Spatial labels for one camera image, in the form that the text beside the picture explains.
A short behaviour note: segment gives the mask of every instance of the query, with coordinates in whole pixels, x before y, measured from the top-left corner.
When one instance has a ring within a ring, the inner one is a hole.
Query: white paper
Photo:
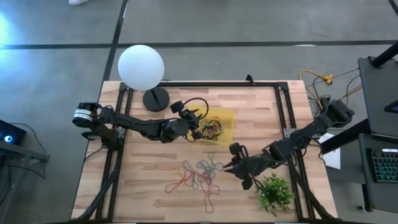
[[[323,143],[324,141],[332,138],[333,136],[334,134],[326,133],[323,136],[321,136],[319,142]],[[323,155],[322,158],[325,160],[326,166],[335,169],[341,169],[340,148],[335,149],[334,151],[331,151],[328,154]]]

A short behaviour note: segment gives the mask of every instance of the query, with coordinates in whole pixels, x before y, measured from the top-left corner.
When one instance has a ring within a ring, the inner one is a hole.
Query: blue light
[[[12,137],[11,136],[6,136],[4,137],[5,142],[11,142],[12,141]]]

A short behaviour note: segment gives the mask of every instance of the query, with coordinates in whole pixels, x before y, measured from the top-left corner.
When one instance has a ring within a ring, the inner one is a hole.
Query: black clamp
[[[254,80],[253,80],[253,77],[252,77],[250,74],[247,75],[246,81],[249,81],[251,86],[256,85],[256,83],[255,83]]]

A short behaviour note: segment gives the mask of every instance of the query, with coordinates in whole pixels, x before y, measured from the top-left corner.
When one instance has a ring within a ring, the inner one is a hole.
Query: black stand
[[[160,112],[168,107],[170,102],[169,93],[161,87],[155,87],[144,93],[142,99],[145,108],[151,112]]]
[[[398,42],[389,47],[385,52],[381,53],[379,56],[371,60],[371,65],[375,68],[379,68],[384,65],[384,63],[391,60],[395,55],[398,54]]]

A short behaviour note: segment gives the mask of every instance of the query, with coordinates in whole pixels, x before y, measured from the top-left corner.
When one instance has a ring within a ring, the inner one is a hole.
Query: lamp base
[[[144,93],[142,99],[145,108],[151,112],[160,112],[169,105],[169,93],[161,87],[155,87]]]

